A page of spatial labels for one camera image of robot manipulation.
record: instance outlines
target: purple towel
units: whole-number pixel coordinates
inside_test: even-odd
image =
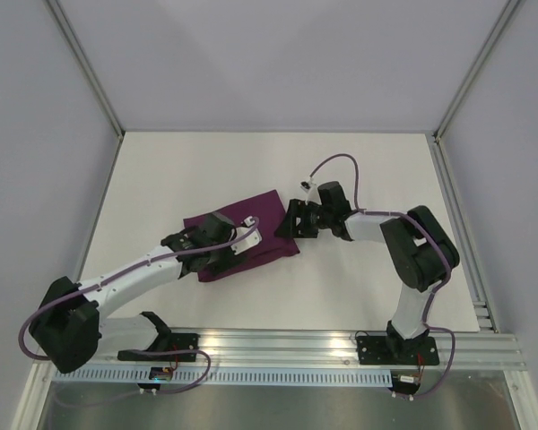
[[[200,282],[220,280],[234,273],[248,271],[257,266],[274,262],[281,257],[291,257],[299,253],[299,248],[294,240],[283,239],[273,235],[277,227],[279,227],[279,224],[281,224],[285,218],[285,209],[283,208],[281,199],[276,190],[230,204],[217,211],[231,219],[236,226],[240,225],[241,222],[243,222],[243,219],[248,216],[258,217],[261,243],[246,250],[245,254],[247,255],[247,260],[245,262],[233,269],[219,274],[218,276],[212,276],[208,270],[200,271],[197,273]],[[205,215],[206,214],[190,219],[184,219],[183,223],[186,228],[197,226],[204,220]]]

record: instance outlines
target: gray wall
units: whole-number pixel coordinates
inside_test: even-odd
[[[446,138],[499,309],[538,393],[538,0],[527,0]]]
[[[506,0],[61,0],[126,130],[434,130]]]
[[[76,273],[116,138],[40,0],[0,0],[0,430],[30,369],[20,325]]]

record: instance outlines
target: white tabletop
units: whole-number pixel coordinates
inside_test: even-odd
[[[83,278],[115,269],[183,228],[183,218],[276,189],[284,207],[324,158],[360,163],[360,205],[428,206],[453,237],[425,136],[373,133],[127,133]],[[352,164],[336,159],[315,177],[338,180],[351,200]],[[386,247],[321,232],[300,254],[214,283],[195,275],[150,291],[114,316],[153,311],[176,327],[384,330],[401,281]],[[478,331],[461,267],[437,295],[430,323]]]

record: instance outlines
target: purple cable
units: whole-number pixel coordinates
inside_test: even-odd
[[[412,218],[410,215],[408,215],[407,213],[400,212],[400,211],[366,211],[366,210],[362,209],[359,206],[359,164],[358,164],[357,160],[351,154],[339,153],[339,154],[332,155],[328,159],[323,160],[311,172],[311,174],[309,176],[312,178],[313,175],[315,175],[315,173],[321,167],[323,167],[326,163],[328,163],[332,159],[337,159],[339,157],[345,157],[345,158],[350,159],[352,161],[352,164],[355,167],[355,187],[354,187],[354,189],[355,189],[355,193],[354,193],[355,209],[357,211],[365,214],[365,215],[385,216],[385,217],[400,217],[402,219],[407,220],[417,230],[419,230],[421,232],[421,234],[424,236],[424,238],[427,240],[427,242],[430,244],[430,246],[432,246],[432,248],[437,253],[438,258],[440,259],[440,261],[442,261],[443,265],[445,266],[445,270],[446,270],[445,278],[436,287],[434,287],[434,289],[432,289],[432,291],[430,292],[430,296],[429,296],[429,299],[427,300],[427,304],[425,305],[424,310],[422,311],[422,319],[421,320],[422,320],[422,323],[424,324],[424,326],[427,329],[433,330],[433,331],[440,331],[440,332],[447,333],[447,334],[450,335],[450,341],[451,341],[450,358],[448,359],[447,367],[445,368],[445,371],[442,374],[442,376],[440,377],[440,379],[438,380],[438,382],[435,383],[429,390],[425,391],[424,393],[414,396],[415,399],[426,398],[426,397],[430,396],[432,393],[434,393],[444,383],[444,381],[448,377],[448,374],[450,373],[450,368],[451,368],[453,360],[455,358],[455,352],[456,352],[456,336],[455,336],[455,333],[452,330],[446,329],[444,327],[434,327],[434,326],[429,325],[429,323],[428,323],[430,308],[432,307],[432,302],[434,301],[434,297],[437,294],[437,292],[441,288],[443,288],[450,281],[450,277],[451,277],[451,274],[452,274],[452,268],[450,267],[450,263],[448,262],[446,256],[440,250],[440,248],[438,247],[435,240],[430,236],[429,232],[427,230],[425,230],[422,227],[422,225],[419,224],[417,222],[417,220]]]
[[[189,391],[194,389],[197,385],[199,385],[209,374],[209,371],[212,368],[212,358],[209,357],[209,354],[207,354],[205,351],[202,351],[201,349],[181,349],[179,351],[165,351],[165,352],[148,352],[148,351],[140,351],[138,349],[132,349],[132,351],[143,354],[145,356],[150,357],[159,357],[159,356],[180,356],[184,354],[199,354],[205,357],[207,360],[207,367],[204,370],[204,373],[197,378],[192,383],[189,383],[188,385],[184,385],[183,387],[176,388],[174,390],[161,390],[156,391],[156,394],[158,395],[165,395],[165,394],[178,394],[184,391]],[[139,390],[135,391],[128,391],[123,392],[121,394],[118,394],[117,396],[111,397],[109,399],[104,399],[102,401],[96,401],[94,403],[86,403],[85,405],[73,405],[71,403],[65,403],[64,401],[60,400],[60,398],[57,396],[56,390],[52,391],[52,399],[54,402],[61,406],[62,408],[67,409],[82,409],[82,408],[96,408],[98,406],[104,406],[108,405],[109,403],[113,403],[115,401],[123,400],[123,399],[129,399],[130,397],[134,397],[135,395],[140,394]],[[53,429],[53,409],[50,408],[48,411],[48,428]]]
[[[323,167],[326,163],[328,163],[332,159],[338,159],[340,157],[345,157],[345,158],[349,159],[350,161],[352,161],[352,165],[355,167],[355,188],[354,188],[355,193],[353,195],[353,201],[355,203],[355,209],[360,210],[360,206],[359,206],[359,177],[360,177],[359,176],[359,163],[357,163],[357,160],[351,154],[346,154],[344,152],[341,152],[340,154],[332,155],[328,159],[324,159],[321,162],[321,164],[319,164],[316,168],[313,169],[313,171],[311,172],[309,177],[312,178],[315,175],[315,173],[318,172],[321,169],[321,167]]]
[[[80,289],[78,291],[75,291],[74,293],[70,293],[66,296],[57,298],[56,300],[51,301],[50,303],[43,305],[41,308],[39,308],[36,312],[34,312],[32,315],[28,317],[26,321],[22,324],[22,327],[20,328],[20,331],[18,332],[18,346],[20,347],[20,350],[29,358],[32,358],[34,360],[38,361],[50,361],[48,356],[40,356],[38,354],[33,353],[28,349],[26,346],[26,342],[24,341],[24,335],[26,334],[26,331],[28,330],[28,327],[30,327],[30,324],[38,318],[40,315],[44,314],[49,309],[52,309],[53,307],[56,307],[57,305],[60,305],[61,303],[67,302],[68,300],[72,300],[73,298],[83,296],[84,294],[88,294],[96,289],[104,288],[109,283],[118,280],[128,273],[131,273],[132,271],[135,271],[141,267],[144,267],[152,262],[159,262],[161,260],[166,260],[168,258],[177,257],[180,255],[191,255],[191,254],[200,254],[200,253],[207,253],[210,251],[217,251],[222,248],[226,248],[228,246],[235,245],[238,242],[241,242],[242,240],[247,239],[249,236],[251,236],[255,231],[259,229],[259,218],[258,217],[251,217],[253,220],[253,225],[250,226],[250,229],[247,233],[245,233],[243,236],[238,237],[236,239],[230,240],[229,242],[225,242],[224,244],[219,245],[213,245],[213,246],[207,246],[204,248],[197,248],[197,249],[190,249],[187,251],[179,251],[176,253],[166,253],[162,255],[158,255],[157,257],[153,257],[150,260],[144,260],[142,262],[137,262],[135,264],[132,264],[129,267],[126,267],[122,271],[119,271],[118,273],[110,276],[109,278],[106,278],[103,280],[99,285],[92,285],[91,287],[87,287],[85,289]]]

